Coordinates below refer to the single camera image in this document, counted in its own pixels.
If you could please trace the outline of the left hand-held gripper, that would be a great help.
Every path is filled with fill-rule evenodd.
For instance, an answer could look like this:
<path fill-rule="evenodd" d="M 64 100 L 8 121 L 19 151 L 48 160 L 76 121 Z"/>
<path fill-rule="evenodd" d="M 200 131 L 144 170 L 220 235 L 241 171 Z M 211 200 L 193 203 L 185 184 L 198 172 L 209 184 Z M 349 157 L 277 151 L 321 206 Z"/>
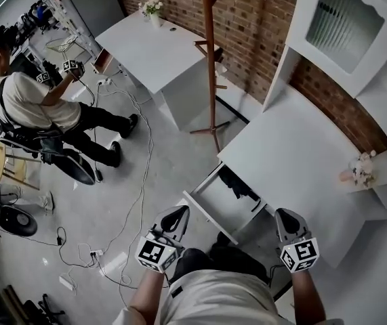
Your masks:
<path fill-rule="evenodd" d="M 190 219 L 190 207 L 178 205 L 159 213 L 136 249 L 137 262 L 155 272 L 164 273 L 182 254 L 181 239 Z"/>

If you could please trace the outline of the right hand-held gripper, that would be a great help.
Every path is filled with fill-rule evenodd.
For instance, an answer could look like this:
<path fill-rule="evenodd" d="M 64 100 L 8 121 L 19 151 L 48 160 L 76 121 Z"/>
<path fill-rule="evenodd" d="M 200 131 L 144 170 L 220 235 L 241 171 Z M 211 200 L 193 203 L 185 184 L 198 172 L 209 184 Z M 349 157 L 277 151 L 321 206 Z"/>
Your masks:
<path fill-rule="evenodd" d="M 279 208 L 274 219 L 280 240 L 277 252 L 283 265 L 292 274 L 310 269 L 320 254 L 317 239 L 304 218 L 289 209 Z"/>

